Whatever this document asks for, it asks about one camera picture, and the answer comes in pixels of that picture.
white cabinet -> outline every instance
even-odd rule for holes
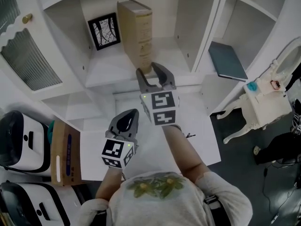
[[[122,43],[97,51],[88,29],[89,20],[117,12],[117,1],[125,0],[9,0],[5,6],[0,1],[1,69],[29,97],[80,131],[107,128],[117,98],[139,94],[135,67]],[[185,93],[201,85],[203,96],[198,95],[207,114],[237,84],[216,75],[208,54],[211,41],[231,45],[247,72],[284,3],[137,1],[153,10],[153,61],[169,69]],[[23,24],[27,14],[32,20]],[[154,77],[154,72],[147,75],[150,82]]]

dark blue notebook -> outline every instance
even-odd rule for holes
[[[209,54],[219,77],[243,82],[248,79],[232,46],[211,42]]]

picture frame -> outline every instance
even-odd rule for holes
[[[88,21],[97,50],[120,43],[116,13],[110,13]]]

person's arm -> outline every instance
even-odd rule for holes
[[[121,178],[121,169],[109,168],[96,192],[95,198],[110,201],[113,194],[120,188]]]
[[[167,143],[174,156],[175,163],[184,177],[195,183],[197,178],[203,177],[210,169],[187,140],[185,135],[174,126],[162,127]]]

white table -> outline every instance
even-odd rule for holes
[[[227,144],[232,138],[248,133],[252,129],[265,128],[268,124],[292,111],[284,85],[281,85],[280,90],[274,90],[268,81],[258,78],[255,82],[258,86],[256,91],[252,91],[247,85],[244,85],[243,88],[246,93],[238,100],[230,103],[225,108],[226,112],[224,114],[217,115],[217,119],[220,120],[228,116],[233,109],[241,108],[246,120],[246,124],[241,130],[223,140],[224,144]]]
[[[188,140],[192,143],[206,165],[221,161],[210,117],[206,114],[199,93],[180,95],[180,126],[185,135],[194,135]],[[148,171],[168,170],[179,172],[169,150],[161,127],[154,127],[143,111],[140,99],[117,101],[117,114],[137,108],[140,113],[139,129],[136,139],[139,148],[124,171],[126,178]],[[104,133],[81,133],[80,165],[83,180],[101,181],[107,171],[101,159],[104,147]]]

